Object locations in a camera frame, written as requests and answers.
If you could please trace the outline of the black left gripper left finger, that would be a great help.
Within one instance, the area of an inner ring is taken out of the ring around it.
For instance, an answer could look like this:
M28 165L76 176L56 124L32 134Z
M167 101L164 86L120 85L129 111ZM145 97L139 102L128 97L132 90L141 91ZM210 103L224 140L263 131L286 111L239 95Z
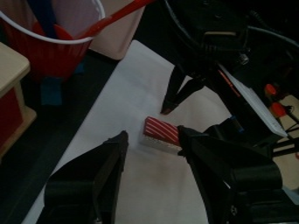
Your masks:
M115 224L127 147L123 130L51 175L36 224Z

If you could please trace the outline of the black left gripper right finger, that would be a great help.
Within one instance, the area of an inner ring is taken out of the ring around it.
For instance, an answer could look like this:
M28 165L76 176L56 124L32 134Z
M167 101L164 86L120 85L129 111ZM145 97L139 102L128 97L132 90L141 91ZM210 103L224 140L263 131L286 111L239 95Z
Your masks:
M179 141L208 224L299 224L299 205L283 190L270 158L183 126Z

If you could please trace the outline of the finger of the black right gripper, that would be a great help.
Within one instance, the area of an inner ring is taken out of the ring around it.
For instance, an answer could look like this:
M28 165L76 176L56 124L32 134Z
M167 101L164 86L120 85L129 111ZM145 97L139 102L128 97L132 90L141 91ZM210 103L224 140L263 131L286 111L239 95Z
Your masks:
M175 106L179 106L181 102L204 87L202 78L192 78L186 84L183 84L183 81L184 78L177 78L175 81L175 97L172 100Z
M163 98L163 106L160 113L168 115L176 108L176 95L179 93L186 74L181 66L176 66L172 70L172 74L168 81L168 87Z

